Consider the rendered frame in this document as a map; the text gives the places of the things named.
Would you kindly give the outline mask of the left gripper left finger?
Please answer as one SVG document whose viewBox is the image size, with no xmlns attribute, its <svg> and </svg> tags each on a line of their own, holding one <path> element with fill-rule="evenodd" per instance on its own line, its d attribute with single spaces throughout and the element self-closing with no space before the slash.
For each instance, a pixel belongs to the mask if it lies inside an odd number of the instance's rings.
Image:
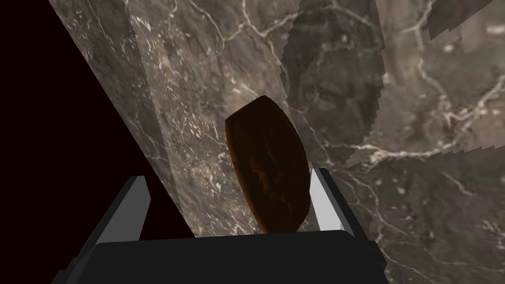
<svg viewBox="0 0 505 284">
<path fill-rule="evenodd" d="M 140 240 L 150 201 L 145 177 L 130 177 L 94 228 L 77 260 L 100 243 Z"/>
</svg>

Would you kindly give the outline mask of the brown bread loaf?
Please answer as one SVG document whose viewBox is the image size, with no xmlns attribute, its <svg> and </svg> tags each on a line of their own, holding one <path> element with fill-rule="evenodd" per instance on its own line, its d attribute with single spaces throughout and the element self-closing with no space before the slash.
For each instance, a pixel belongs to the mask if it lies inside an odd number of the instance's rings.
<svg viewBox="0 0 505 284">
<path fill-rule="evenodd" d="M 296 232 L 311 204 L 308 161 L 285 112 L 260 96 L 225 120 L 237 180 L 265 234 Z"/>
</svg>

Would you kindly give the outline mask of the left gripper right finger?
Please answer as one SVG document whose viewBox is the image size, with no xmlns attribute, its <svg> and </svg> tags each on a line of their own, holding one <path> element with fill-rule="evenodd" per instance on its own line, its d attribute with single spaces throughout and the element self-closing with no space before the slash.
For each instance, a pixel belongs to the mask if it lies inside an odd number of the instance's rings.
<svg viewBox="0 0 505 284">
<path fill-rule="evenodd" d="M 343 230 L 358 240 L 368 241 L 362 226 L 327 169 L 312 169 L 310 197 L 321 231 Z"/>
</svg>

